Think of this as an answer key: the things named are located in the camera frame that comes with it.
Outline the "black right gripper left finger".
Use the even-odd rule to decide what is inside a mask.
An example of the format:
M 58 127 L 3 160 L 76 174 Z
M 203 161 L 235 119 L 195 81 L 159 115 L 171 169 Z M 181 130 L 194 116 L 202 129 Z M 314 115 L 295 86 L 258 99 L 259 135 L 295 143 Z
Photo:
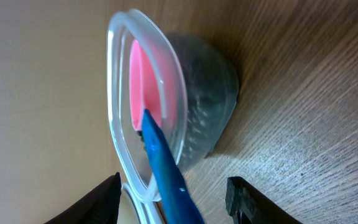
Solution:
M 121 176 L 116 172 L 46 224 L 116 224 L 121 187 Z

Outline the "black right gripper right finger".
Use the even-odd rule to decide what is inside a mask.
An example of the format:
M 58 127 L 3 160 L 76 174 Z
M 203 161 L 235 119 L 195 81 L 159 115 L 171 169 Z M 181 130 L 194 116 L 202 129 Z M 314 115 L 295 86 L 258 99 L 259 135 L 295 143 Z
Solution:
M 225 202 L 226 211 L 235 224 L 300 224 L 239 176 L 227 178 Z

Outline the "pink scoop blue handle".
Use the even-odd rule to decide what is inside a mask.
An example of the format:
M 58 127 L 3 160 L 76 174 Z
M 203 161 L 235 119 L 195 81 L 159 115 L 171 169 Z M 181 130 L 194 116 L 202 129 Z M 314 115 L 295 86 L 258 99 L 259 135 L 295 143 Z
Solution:
M 162 115 L 155 72 L 137 40 L 131 45 L 129 96 L 132 126 L 145 143 L 167 222 L 203 223 L 161 130 Z

